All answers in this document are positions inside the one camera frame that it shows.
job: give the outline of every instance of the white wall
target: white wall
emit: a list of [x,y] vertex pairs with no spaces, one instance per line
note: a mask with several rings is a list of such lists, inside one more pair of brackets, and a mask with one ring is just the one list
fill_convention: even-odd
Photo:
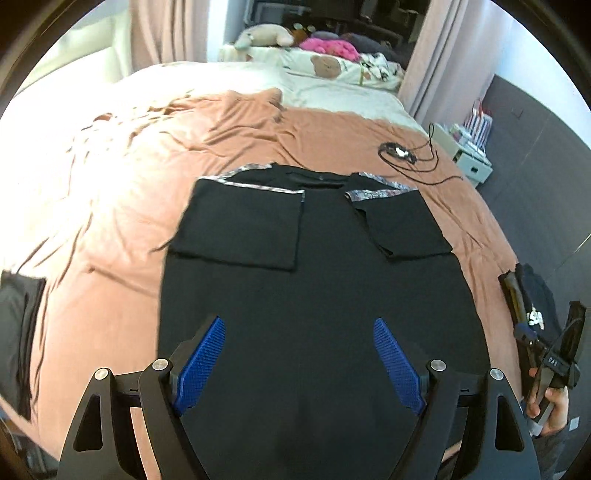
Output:
[[207,61],[217,61],[220,47],[233,42],[243,30],[247,0],[210,0],[207,26]]
[[591,148],[591,111],[548,50],[514,21],[496,74],[554,112]]

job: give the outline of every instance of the blue gripper pad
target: blue gripper pad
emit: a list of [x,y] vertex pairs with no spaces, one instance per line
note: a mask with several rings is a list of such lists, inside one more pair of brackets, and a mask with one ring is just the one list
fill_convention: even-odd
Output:
[[426,404],[421,395],[419,376],[381,318],[374,323],[374,345],[400,402],[415,415],[420,415]]
[[226,325],[217,317],[178,376],[173,409],[179,416],[197,404],[225,341]]

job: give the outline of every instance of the hand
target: hand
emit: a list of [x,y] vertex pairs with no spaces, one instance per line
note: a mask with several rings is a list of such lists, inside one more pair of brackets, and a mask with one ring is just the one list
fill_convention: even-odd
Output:
[[[530,368],[530,376],[535,377],[538,369]],[[540,407],[535,404],[537,390],[532,389],[530,397],[527,399],[527,406],[525,412],[531,419],[536,418],[540,414]],[[554,404],[554,410],[548,418],[548,422],[542,428],[540,436],[545,437],[559,432],[569,420],[569,389],[564,388],[548,388],[544,394],[549,402]]]

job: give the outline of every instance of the metal screw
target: metal screw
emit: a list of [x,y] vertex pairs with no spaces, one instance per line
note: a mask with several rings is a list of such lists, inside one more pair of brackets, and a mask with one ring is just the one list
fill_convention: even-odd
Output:
[[106,368],[99,368],[96,372],[95,372],[95,378],[97,380],[104,380],[105,378],[107,378],[109,376],[109,371]]
[[166,367],[168,367],[168,360],[165,358],[158,358],[158,360],[154,360],[154,363],[152,364],[152,368],[158,371],[164,370]]
[[503,378],[505,378],[505,374],[498,368],[493,368],[491,370],[491,377],[495,380],[503,380]]
[[443,372],[447,368],[447,365],[443,360],[431,360],[431,368],[436,372]]

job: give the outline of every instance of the patterned trim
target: patterned trim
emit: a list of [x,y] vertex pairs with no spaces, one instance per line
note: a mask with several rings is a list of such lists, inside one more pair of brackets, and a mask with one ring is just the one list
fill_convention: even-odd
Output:
[[360,171],[359,175],[361,175],[362,177],[366,177],[375,181],[378,181],[384,185],[387,185],[388,187],[393,187],[397,190],[402,190],[404,192],[411,192],[413,190],[416,190],[415,187],[409,187],[408,185],[405,185],[403,183],[398,183],[397,181],[390,181],[385,179],[384,177],[380,177],[379,175],[374,175],[373,173],[367,173],[366,171]]
[[277,192],[277,193],[290,193],[290,194],[300,194],[302,196],[302,201],[304,201],[304,196],[306,195],[305,190],[287,190],[287,189],[278,189],[276,187],[264,187],[261,185],[253,185],[251,183],[237,183],[235,181],[227,181],[224,179],[219,179],[215,177],[201,177],[199,180],[212,180],[218,183],[223,183],[224,185],[230,185],[231,187],[242,187],[244,189],[253,189],[253,190],[267,190],[269,192]]
[[362,202],[363,200],[385,199],[389,197],[397,197],[403,193],[408,193],[403,190],[351,190],[345,192],[351,202]]
[[273,165],[271,165],[270,163],[266,164],[266,165],[259,165],[257,163],[249,163],[247,165],[243,165],[242,167],[238,167],[236,170],[231,170],[231,171],[227,171],[226,173],[222,173],[219,175],[209,175],[207,177],[201,177],[202,179],[208,179],[208,180],[227,180],[230,177],[233,177],[234,175],[243,172],[243,171],[248,171],[248,170],[266,170],[268,168],[272,168]]

